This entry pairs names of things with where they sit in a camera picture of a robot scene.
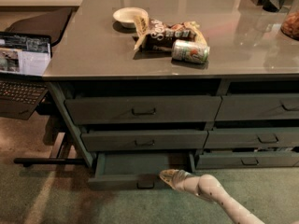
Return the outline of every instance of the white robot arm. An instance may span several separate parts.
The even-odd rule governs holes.
[[[198,176],[183,170],[169,169],[161,171],[160,178],[174,190],[186,191],[206,201],[216,202],[235,224],[263,223],[232,198],[213,175]]]

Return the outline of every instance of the laptop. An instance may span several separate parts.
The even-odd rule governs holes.
[[[27,120],[48,92],[49,35],[0,32],[0,117]]]

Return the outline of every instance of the drawer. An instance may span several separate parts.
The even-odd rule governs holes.
[[[299,119],[298,94],[223,96],[217,121]]]
[[[204,146],[206,137],[206,131],[196,130],[103,131],[83,133],[81,135],[86,149],[90,152],[112,150],[196,149]]]
[[[217,129],[205,148],[298,147],[299,128]]]
[[[205,95],[94,97],[66,100],[75,124],[212,121],[220,97]]]
[[[199,156],[196,169],[293,167],[298,162],[296,152],[204,153]]]
[[[161,189],[166,184],[159,173],[164,169],[194,170],[192,154],[182,153],[100,153],[92,189]]]

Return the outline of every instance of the laptop screen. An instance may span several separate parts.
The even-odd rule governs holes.
[[[0,75],[41,77],[50,57],[49,35],[0,32]]]

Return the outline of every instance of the chair seat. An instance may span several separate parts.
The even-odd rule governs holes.
[[[49,35],[51,45],[55,46],[63,37],[72,11],[71,7],[63,7],[33,18],[19,20],[12,23],[6,32]]]

